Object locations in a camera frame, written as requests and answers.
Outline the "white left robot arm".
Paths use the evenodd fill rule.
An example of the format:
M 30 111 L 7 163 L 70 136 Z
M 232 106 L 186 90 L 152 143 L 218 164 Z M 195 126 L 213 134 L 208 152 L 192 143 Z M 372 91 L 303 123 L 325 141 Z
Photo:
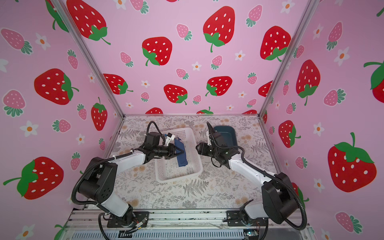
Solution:
M 130 211 L 130 205 L 115 193 L 117 176 L 153 159 L 170 160 L 184 153 L 184 143 L 174 135 L 148 133 L 144 143 L 127 154 L 92 159 L 74 186 L 72 202 L 76 205 L 95 205 L 107 214 L 122 218 Z

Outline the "white perforated plastic basket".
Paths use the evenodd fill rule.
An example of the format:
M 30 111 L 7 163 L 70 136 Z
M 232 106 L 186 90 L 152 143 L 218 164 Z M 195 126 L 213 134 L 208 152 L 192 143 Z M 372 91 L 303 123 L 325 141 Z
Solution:
M 203 171 L 201 157 L 196 150 L 196 139 L 191 128 L 179 128 L 166 131 L 178 137 L 185 146 L 186 160 L 188 164 L 179 167 L 177 158 L 170 160 L 155 160 L 156 180 L 159 183 L 168 183 L 199 176 Z

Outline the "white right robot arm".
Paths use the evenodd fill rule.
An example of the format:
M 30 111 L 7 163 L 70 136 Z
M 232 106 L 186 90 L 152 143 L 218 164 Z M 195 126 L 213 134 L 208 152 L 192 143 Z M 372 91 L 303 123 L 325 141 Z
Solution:
M 220 133 L 208 135 L 208 142 L 196 146 L 199 155 L 216 160 L 221 167 L 235 171 L 261 190 L 262 201 L 250 201 L 241 207 L 243 221 L 268 218 L 276 224 L 289 223 L 289 216 L 300 208 L 288 176 L 261 169 L 245 158 L 239 146 L 229 147 Z

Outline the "dark blue paper napkin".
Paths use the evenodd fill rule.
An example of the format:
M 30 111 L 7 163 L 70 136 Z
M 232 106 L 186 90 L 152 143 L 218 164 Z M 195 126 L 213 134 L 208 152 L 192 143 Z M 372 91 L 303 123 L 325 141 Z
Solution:
M 175 138 L 174 145 L 176 147 L 177 161 L 178 161 L 179 168 L 187 166 L 188 160 L 187 160 L 185 144 L 182 142 L 181 139 Z

